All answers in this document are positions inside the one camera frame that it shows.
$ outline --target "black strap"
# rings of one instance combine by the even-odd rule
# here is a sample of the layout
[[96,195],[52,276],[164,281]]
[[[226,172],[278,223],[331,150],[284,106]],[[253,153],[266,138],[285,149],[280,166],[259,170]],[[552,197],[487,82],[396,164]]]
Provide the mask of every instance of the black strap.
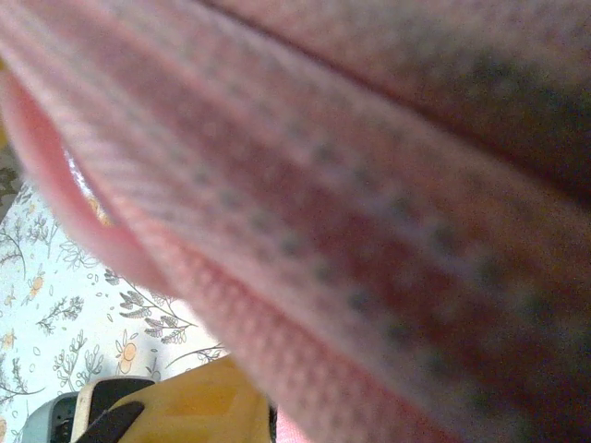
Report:
[[140,401],[131,401],[104,413],[77,440],[77,443],[117,443],[144,410]]

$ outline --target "gray object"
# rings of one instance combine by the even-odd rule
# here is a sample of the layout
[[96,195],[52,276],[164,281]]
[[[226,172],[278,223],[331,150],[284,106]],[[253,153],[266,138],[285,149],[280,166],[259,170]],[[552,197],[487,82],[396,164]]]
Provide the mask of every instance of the gray object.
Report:
[[69,443],[77,392],[46,402],[32,413],[22,431],[22,443]]

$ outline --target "yellow plastic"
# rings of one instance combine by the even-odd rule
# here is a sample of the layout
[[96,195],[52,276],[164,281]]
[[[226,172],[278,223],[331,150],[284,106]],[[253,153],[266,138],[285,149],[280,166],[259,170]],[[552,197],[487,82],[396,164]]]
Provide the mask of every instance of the yellow plastic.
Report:
[[269,404],[232,359],[221,358],[135,392],[114,408],[145,410],[120,443],[269,443]]

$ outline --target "pink fabric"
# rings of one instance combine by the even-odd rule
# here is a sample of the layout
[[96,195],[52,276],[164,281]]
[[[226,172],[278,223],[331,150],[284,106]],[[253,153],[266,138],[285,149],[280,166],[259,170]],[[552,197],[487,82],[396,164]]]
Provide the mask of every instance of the pink fabric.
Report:
[[313,441],[575,441],[590,12],[0,0],[3,110],[76,239],[186,298]]
[[277,415],[277,443],[309,443],[297,425],[281,410]]

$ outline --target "white floral cloth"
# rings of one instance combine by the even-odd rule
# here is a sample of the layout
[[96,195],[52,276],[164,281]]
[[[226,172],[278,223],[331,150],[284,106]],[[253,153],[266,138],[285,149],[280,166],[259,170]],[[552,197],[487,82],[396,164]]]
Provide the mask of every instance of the white floral cloth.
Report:
[[28,183],[0,224],[0,348],[0,443],[19,443],[29,414],[96,377],[160,380],[225,354],[184,302],[69,240]]

